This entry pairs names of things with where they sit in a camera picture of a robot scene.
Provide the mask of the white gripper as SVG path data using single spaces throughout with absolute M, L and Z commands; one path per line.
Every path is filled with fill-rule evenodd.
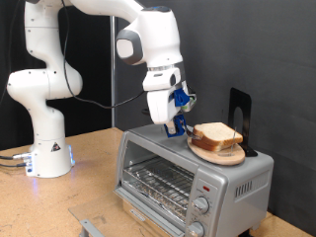
M 171 119 L 180 111 L 180 107 L 175 105 L 173 93 L 173 88 L 147 93 L 147 104 L 152 121 L 155 124 L 166 123 L 169 133 L 177 131 L 175 122 Z

